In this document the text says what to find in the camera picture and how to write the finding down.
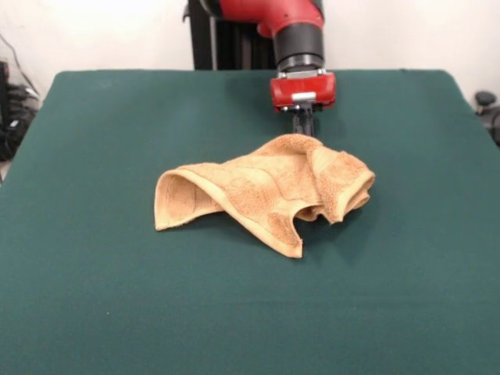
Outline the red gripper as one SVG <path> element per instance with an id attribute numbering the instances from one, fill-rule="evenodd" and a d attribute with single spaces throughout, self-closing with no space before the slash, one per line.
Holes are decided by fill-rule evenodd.
<path id="1" fill-rule="evenodd" d="M 294 111 L 292 130 L 295 134 L 315 137 L 316 107 L 331 107 L 336 99 L 336 77 L 330 72 L 281 73 L 270 80 L 270 95 L 277 112 Z M 301 113 L 304 109 L 304 124 Z"/>

